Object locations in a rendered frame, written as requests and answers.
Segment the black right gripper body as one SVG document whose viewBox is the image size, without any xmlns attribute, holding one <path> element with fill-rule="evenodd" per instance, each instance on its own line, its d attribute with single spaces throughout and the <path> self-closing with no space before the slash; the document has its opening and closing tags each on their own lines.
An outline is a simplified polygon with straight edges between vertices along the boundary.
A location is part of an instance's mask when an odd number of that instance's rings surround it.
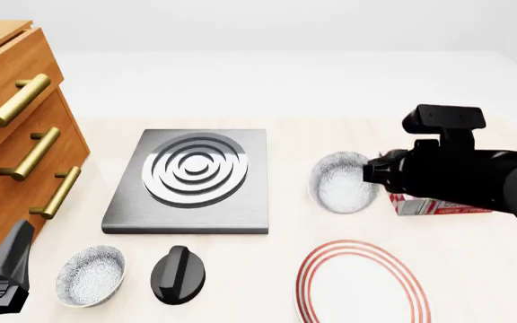
<svg viewBox="0 0 517 323">
<path fill-rule="evenodd" d="M 363 166 L 364 182 L 388 185 L 392 177 L 391 167 L 395 169 L 403 159 L 403 150 L 390 150 L 386 153 L 379 153 L 378 158 L 369 160 Z"/>
</svg>

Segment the red white printed food box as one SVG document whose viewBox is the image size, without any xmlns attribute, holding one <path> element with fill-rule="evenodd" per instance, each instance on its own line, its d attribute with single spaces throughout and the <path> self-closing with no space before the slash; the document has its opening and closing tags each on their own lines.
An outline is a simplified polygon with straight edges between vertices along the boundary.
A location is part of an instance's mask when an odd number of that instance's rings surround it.
<svg viewBox="0 0 517 323">
<path fill-rule="evenodd" d="M 432 198 L 417 198 L 405 194 L 389 193 L 395 212 L 400 216 L 429 214 L 485 214 L 492 210 L 476 206 L 455 204 Z"/>
</svg>

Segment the patterned black white bowl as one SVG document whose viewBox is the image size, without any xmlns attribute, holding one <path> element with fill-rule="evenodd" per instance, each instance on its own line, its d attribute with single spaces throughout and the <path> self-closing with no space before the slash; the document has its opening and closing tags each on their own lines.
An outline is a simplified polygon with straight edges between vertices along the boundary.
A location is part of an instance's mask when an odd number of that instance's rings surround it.
<svg viewBox="0 0 517 323">
<path fill-rule="evenodd" d="M 365 182 L 364 165 L 369 161 L 354 152 L 337 152 L 321 158 L 307 182 L 309 195 L 319 206 L 333 214 L 363 211 L 378 196 L 379 187 Z"/>
<path fill-rule="evenodd" d="M 108 301 L 123 283 L 126 261 L 107 245 L 78 252 L 57 274 L 56 296 L 67 307 L 90 308 Z"/>
</svg>

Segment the flat black stove plate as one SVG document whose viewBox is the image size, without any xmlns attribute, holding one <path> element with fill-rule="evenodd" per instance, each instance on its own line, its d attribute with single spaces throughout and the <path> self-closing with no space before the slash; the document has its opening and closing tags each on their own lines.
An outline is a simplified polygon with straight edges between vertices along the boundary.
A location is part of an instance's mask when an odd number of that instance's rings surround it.
<svg viewBox="0 0 517 323">
<path fill-rule="evenodd" d="M 101 229 L 108 234 L 268 233 L 267 132 L 146 129 Z"/>
</svg>

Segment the round black stove knob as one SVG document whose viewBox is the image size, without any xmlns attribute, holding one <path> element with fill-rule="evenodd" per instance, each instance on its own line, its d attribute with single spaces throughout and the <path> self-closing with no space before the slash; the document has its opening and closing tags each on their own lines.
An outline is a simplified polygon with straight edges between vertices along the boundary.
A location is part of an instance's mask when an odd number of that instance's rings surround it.
<svg viewBox="0 0 517 323">
<path fill-rule="evenodd" d="M 206 281 L 203 261 L 184 246 L 173 246 L 153 268 L 150 285 L 158 301 L 181 305 L 192 301 Z"/>
</svg>

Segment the flat black plate on stalk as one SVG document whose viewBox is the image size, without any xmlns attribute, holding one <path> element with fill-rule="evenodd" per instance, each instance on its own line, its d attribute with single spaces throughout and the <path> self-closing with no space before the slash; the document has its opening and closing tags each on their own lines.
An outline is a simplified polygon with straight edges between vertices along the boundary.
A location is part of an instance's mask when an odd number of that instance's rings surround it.
<svg viewBox="0 0 517 323">
<path fill-rule="evenodd" d="M 402 126 L 409 134 L 438 135 L 443 150 L 469 152 L 475 149 L 473 131 L 486 121 L 480 108 L 419 104 Z"/>
</svg>

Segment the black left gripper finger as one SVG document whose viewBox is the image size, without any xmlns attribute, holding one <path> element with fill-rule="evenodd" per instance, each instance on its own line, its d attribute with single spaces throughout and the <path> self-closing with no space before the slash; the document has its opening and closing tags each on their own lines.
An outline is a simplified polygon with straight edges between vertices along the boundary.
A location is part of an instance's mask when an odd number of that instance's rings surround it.
<svg viewBox="0 0 517 323">
<path fill-rule="evenodd" d="M 18 221 L 0 244 L 0 282 L 30 289 L 29 255 L 34 227 L 27 220 Z"/>
</svg>

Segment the white plate with red rings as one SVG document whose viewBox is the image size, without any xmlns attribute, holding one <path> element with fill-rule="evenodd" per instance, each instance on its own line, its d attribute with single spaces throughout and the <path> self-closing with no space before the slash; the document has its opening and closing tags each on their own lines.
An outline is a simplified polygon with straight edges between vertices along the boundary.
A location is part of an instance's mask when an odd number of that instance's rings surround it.
<svg viewBox="0 0 517 323">
<path fill-rule="evenodd" d="M 342 239 L 302 261 L 294 283 L 302 323 L 433 323 L 425 290 L 386 249 Z"/>
</svg>

